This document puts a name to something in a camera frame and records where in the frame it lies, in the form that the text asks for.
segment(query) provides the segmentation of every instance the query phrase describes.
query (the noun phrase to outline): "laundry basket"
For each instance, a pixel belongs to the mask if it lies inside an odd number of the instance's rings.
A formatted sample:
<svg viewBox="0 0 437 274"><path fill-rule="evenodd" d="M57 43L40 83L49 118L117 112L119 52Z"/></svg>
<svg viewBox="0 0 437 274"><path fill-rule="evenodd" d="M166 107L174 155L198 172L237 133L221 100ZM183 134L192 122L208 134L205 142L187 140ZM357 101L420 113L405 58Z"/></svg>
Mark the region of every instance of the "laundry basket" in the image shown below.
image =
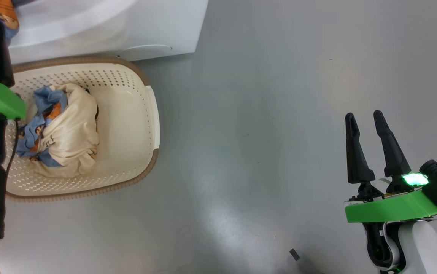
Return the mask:
<svg viewBox="0 0 437 274"><path fill-rule="evenodd" d="M29 159L16 155L8 173L8 198L38 202L91 196L135 184L154 167L159 113L149 82L132 63L112 57L68 57L17 65L14 77L12 90L27 105L34 101L34 91L46 85L75 83L88 89L99 107L100 144L94 171L70 179L34 173ZM7 155L13 151L16 134L15 124L9 123Z"/></svg>

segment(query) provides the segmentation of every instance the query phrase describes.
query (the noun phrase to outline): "floor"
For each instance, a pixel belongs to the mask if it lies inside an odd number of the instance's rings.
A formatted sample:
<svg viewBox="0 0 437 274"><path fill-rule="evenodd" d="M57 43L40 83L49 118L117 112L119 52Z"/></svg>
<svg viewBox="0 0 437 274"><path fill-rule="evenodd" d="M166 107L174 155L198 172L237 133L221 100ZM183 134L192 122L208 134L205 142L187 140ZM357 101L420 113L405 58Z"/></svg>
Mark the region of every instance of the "floor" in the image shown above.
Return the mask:
<svg viewBox="0 0 437 274"><path fill-rule="evenodd" d="M343 212L344 117L377 178L376 109L413 170L437 160L437 1L210 0L194 54L137 64L160 111L154 170L8 202L2 273L376 273Z"/></svg>

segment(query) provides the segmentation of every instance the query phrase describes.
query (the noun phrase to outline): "washing machine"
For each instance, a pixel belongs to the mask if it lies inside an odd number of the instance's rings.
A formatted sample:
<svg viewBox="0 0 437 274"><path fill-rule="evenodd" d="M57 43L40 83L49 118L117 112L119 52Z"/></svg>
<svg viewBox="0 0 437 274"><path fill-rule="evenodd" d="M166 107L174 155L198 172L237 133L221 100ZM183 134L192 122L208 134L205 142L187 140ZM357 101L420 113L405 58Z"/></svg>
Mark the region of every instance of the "washing machine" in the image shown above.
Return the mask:
<svg viewBox="0 0 437 274"><path fill-rule="evenodd" d="M194 52L208 0L36 0L16 9L13 64L99 54L128 61Z"/></svg>

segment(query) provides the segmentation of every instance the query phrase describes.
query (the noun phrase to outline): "green led light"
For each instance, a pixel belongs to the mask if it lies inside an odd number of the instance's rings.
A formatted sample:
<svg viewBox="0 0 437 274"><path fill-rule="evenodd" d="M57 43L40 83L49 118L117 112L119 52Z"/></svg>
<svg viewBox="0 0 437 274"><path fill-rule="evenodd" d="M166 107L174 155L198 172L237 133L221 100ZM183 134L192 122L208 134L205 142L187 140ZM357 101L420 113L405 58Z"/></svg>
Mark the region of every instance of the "green led light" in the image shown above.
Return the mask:
<svg viewBox="0 0 437 274"><path fill-rule="evenodd" d="M406 184L410 186L424 186L428 183L428 178L421 173L411 173L402 176Z"/></svg>

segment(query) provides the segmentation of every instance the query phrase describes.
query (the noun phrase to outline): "cream cloth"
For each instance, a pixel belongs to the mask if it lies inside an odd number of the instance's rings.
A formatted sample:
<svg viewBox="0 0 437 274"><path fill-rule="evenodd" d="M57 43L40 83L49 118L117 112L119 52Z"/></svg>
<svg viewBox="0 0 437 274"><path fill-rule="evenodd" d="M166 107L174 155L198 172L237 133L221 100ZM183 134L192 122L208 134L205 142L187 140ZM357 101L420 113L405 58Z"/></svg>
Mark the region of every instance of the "cream cloth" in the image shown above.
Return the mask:
<svg viewBox="0 0 437 274"><path fill-rule="evenodd" d="M53 85L53 90L67 94L68 106L43 130L38 151L49 154L62 167L47 167L39 161L30 163L35 172L47 177L75 177L91 172L99 143L97 134L97 102L76 84Z"/></svg>

